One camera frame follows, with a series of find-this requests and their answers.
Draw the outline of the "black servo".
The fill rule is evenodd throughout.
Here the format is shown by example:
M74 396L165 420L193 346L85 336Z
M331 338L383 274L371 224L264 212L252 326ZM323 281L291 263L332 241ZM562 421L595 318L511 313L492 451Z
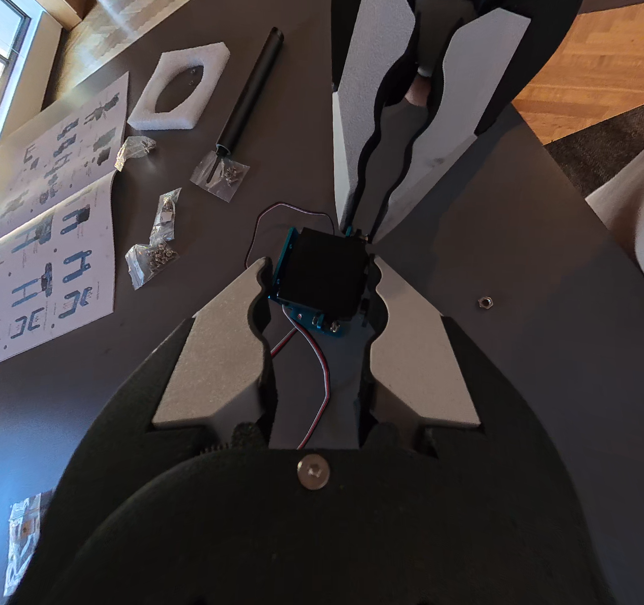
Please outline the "black servo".
M365 293L366 237L291 227L274 269L269 299L311 333L343 337Z

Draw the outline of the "person's right hand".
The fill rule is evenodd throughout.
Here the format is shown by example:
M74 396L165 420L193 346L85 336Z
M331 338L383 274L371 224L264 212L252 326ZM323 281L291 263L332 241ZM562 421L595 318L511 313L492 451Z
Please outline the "person's right hand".
M425 108L431 95L433 69L418 67L414 79L405 94L405 100L416 107Z

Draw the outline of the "printed instruction sheet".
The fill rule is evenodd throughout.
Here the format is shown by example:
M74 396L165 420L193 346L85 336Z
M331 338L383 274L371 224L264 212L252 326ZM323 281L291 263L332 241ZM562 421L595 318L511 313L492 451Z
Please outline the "printed instruction sheet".
M129 73L40 137L6 149L1 361L113 312L111 190Z

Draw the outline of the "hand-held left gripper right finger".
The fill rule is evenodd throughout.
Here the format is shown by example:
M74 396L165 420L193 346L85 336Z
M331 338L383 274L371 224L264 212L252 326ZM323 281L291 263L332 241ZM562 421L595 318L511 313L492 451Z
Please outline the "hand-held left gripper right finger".
M441 312L379 256L370 260L367 289L374 334L363 360L361 424L478 428Z

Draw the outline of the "clear plastic bag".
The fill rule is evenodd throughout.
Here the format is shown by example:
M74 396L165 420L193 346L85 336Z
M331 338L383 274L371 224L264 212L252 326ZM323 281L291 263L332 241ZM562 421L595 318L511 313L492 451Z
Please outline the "clear plastic bag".
M193 171L190 182L225 202L231 202L249 169L249 166L211 150Z

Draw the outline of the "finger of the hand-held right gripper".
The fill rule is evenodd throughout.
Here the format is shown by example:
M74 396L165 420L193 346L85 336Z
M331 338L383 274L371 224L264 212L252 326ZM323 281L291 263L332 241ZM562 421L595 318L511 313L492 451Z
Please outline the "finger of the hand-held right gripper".
M341 78L332 94L337 223L351 226L366 166L381 138L381 115L414 64L417 20L408 0L361 0Z
M396 228L475 142L475 130L530 22L495 9L456 30L441 64L437 112L411 145L409 167L382 220L375 222L374 241Z

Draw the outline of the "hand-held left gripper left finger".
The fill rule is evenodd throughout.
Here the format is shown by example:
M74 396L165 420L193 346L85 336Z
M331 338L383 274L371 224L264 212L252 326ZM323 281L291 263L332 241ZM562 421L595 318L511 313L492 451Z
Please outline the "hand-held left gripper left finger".
M152 424L271 432L274 369L263 331L270 322L272 262L261 257L194 316Z

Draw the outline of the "black cylinder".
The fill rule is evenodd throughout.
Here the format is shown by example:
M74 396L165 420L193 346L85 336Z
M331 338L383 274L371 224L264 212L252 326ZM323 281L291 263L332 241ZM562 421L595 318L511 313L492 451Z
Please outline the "black cylinder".
M222 159L229 158L235 150L247 122L263 91L263 88L275 65L279 51L284 42L284 34L277 27L272 27L262 47L249 78L239 95L237 102L225 123L216 143L216 160L206 183L213 179L214 170Z

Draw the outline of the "white foam frame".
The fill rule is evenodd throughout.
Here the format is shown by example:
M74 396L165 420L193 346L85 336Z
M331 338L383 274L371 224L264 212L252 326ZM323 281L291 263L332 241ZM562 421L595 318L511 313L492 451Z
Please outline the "white foam frame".
M127 123L139 131L193 129L204 112L229 58L230 51L222 41L161 54ZM203 74L192 94L171 111L157 112L155 107L165 87L182 71L197 67L203 68Z

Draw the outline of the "narrow clear bag with screws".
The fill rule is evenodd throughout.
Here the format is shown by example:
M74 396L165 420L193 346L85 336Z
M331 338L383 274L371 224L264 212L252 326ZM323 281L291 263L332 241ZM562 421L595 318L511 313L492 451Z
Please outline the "narrow clear bag with screws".
M157 214L149 237L149 244L151 246L157 246L174 239L176 203L180 192L181 187L160 195Z

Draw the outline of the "clear bag with silver screws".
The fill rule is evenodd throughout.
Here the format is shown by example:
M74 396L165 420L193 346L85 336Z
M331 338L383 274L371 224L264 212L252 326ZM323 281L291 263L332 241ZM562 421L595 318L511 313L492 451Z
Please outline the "clear bag with silver screws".
M178 258L178 253L163 240L131 247L125 254L125 262L133 289L140 289Z

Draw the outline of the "white shirt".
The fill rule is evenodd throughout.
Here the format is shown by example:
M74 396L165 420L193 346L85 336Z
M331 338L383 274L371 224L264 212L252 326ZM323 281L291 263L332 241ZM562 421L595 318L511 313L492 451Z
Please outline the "white shirt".
M643 156L633 159L585 201L643 270Z

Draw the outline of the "small crumpled clear bag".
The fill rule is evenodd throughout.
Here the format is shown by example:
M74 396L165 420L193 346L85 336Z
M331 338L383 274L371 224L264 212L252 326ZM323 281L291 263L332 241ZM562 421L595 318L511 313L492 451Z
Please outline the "small crumpled clear bag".
M121 172L126 161L146 157L157 146L157 142L147 136L129 136L117 152L115 170Z

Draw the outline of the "dark grey desk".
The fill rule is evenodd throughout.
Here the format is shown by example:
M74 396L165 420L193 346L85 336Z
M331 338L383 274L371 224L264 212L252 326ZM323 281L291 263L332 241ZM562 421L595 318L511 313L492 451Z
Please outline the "dark grey desk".
M131 102L160 53L225 41L229 66L198 127L163 134L113 186L115 311L1 364L1 587L12 503L54 488L100 410L243 267L278 199L335 214L331 0L190 0L26 125L30 141L129 72ZM190 182L272 27L284 42L230 158L231 202ZM179 258L134 290L125 254L149 245L160 195L181 187ZM559 449L616 600L643 603L643 274L508 107L398 228L384 261L485 352ZM490 296L494 306L479 308Z

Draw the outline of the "clear bag with dark screws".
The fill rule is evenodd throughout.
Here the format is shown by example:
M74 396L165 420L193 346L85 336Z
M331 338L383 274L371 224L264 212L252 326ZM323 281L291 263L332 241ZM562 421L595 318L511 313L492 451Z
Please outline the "clear bag with dark screws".
M12 504L9 517L8 562L4 596L17 589L35 553L44 515L50 506L54 489Z

